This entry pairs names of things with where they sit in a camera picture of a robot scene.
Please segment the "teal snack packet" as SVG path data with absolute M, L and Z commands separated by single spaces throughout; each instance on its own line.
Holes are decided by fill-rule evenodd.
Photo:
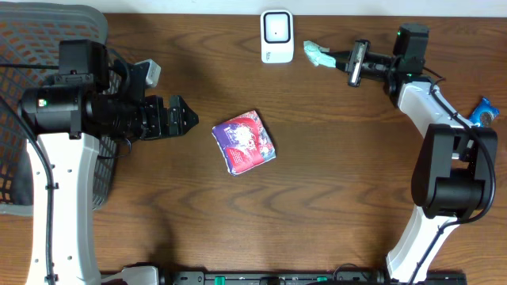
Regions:
M 324 66 L 329 68 L 336 67 L 336 59 L 328 55 L 328 52 L 330 51 L 329 48 L 321 47 L 312 41 L 305 40 L 303 42 L 303 50 L 306 57 L 314 66 Z

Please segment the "red purple tissue pack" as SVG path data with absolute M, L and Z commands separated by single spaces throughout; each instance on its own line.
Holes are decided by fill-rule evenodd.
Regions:
M 232 176 L 247 172 L 276 157 L 273 141 L 255 110 L 214 126 L 212 135 Z

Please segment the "blue Oreo cookie pack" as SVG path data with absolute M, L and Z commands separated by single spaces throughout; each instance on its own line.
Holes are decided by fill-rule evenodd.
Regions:
M 490 127 L 499 115 L 500 110 L 495 108 L 489 99 L 483 97 L 468 119 L 477 127 Z

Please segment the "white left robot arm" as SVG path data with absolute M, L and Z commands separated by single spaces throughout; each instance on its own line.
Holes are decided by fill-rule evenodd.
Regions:
M 127 63 L 104 44 L 64 40 L 49 85 L 27 89 L 18 119 L 27 131 L 33 178 L 30 284 L 161 284 L 154 265 L 103 276 L 93 241 L 93 179 L 104 137 L 133 143 L 186 134 L 197 114 L 182 97 L 147 96 L 161 69 Z

